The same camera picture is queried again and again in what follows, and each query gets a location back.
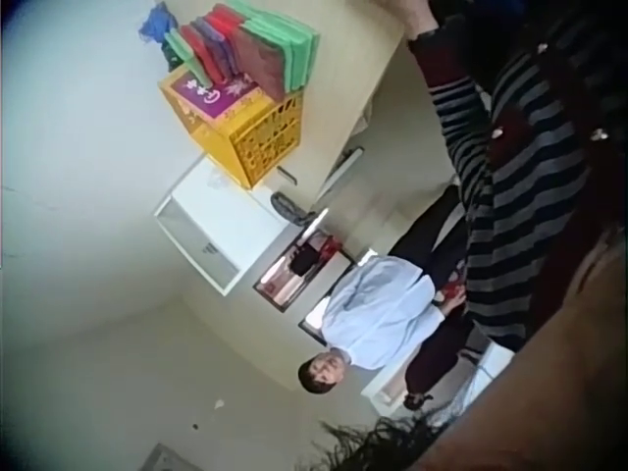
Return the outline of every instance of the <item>purple label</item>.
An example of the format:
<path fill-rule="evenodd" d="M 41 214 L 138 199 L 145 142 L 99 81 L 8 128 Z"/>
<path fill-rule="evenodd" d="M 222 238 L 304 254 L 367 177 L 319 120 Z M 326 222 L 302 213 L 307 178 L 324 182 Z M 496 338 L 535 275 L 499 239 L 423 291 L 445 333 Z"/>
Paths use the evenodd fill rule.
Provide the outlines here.
<path fill-rule="evenodd" d="M 207 88 L 200 84 L 191 72 L 176 80 L 172 89 L 212 119 L 218 118 L 229 108 L 257 87 L 257 83 L 245 76 L 238 76 L 223 84 Z"/>

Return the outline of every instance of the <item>yellow plastic crate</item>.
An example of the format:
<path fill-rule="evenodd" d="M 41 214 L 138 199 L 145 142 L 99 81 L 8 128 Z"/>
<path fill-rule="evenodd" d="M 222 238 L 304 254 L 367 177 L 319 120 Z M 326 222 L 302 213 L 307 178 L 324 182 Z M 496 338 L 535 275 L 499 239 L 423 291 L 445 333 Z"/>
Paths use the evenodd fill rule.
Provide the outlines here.
<path fill-rule="evenodd" d="M 300 142 L 302 90 L 278 104 L 245 77 L 205 88 L 185 66 L 160 88 L 191 137 L 246 189 Z"/>

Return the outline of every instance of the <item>ceiling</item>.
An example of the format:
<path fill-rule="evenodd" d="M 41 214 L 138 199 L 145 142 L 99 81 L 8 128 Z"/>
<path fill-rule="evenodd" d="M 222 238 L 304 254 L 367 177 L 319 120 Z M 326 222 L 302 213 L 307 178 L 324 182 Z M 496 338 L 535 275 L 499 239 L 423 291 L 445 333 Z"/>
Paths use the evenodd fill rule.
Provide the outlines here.
<path fill-rule="evenodd" d="M 3 30 L 4 340 L 162 304 L 191 268 L 152 212 L 199 152 L 137 34 L 152 0 L 23 2 Z"/>

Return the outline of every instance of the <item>green book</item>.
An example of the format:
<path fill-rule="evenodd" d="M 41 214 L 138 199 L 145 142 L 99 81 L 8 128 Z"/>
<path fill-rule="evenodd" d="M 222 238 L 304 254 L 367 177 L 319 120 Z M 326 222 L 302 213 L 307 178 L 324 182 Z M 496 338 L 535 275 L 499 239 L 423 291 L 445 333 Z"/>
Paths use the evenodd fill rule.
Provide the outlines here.
<path fill-rule="evenodd" d="M 318 53 L 319 44 L 321 42 L 321 35 L 314 28 L 308 25 L 304 25 L 294 18 L 282 15 L 281 13 L 264 12 L 263 15 L 267 19 L 271 18 L 274 22 L 287 25 L 288 27 L 294 30 L 299 30 L 302 34 L 308 36 L 310 40 L 310 52 L 308 56 L 307 75 L 305 79 L 305 83 L 307 83 L 312 75 L 312 69 L 314 68 L 314 62 L 316 61 L 316 55 Z"/>
<path fill-rule="evenodd" d="M 249 19 L 255 18 L 260 13 L 260 10 L 257 10 L 240 0 L 227 0 L 227 6 Z"/>
<path fill-rule="evenodd" d="M 312 75 L 320 34 L 287 15 L 259 10 L 241 0 L 227 0 L 227 5 L 249 18 L 243 28 L 284 51 L 286 91 L 305 86 Z"/>
<path fill-rule="evenodd" d="M 260 26 L 255 22 L 248 21 L 241 26 L 244 30 L 258 37 L 267 44 L 281 50 L 284 53 L 284 89 L 286 92 L 292 91 L 292 70 L 294 62 L 294 51 L 292 44 L 280 33 L 276 33 L 271 28 Z"/>
<path fill-rule="evenodd" d="M 310 55 L 310 44 L 308 37 L 294 29 L 285 26 L 277 26 L 272 21 L 267 21 L 263 17 L 246 22 L 253 25 L 258 31 L 281 37 L 290 44 L 292 51 L 291 81 L 290 89 L 297 90 L 307 82 L 307 64 Z"/>
<path fill-rule="evenodd" d="M 185 42 L 183 36 L 181 36 L 176 29 L 172 28 L 170 31 L 166 32 L 165 38 L 166 42 L 168 42 L 173 51 L 175 51 L 175 54 L 185 63 L 196 79 L 203 86 L 211 87 L 213 85 L 212 80 L 205 74 L 203 66 L 201 66 L 194 51 L 189 44 Z"/>

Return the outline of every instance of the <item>white shelf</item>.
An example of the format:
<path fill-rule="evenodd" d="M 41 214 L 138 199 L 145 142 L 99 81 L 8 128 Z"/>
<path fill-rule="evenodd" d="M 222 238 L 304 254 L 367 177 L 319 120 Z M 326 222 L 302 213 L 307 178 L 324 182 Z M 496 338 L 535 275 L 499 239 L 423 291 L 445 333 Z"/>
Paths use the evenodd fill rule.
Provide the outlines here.
<path fill-rule="evenodd" d="M 166 236 L 198 272 L 226 295 L 288 225 L 272 191 L 246 191 L 201 158 L 157 209 Z"/>

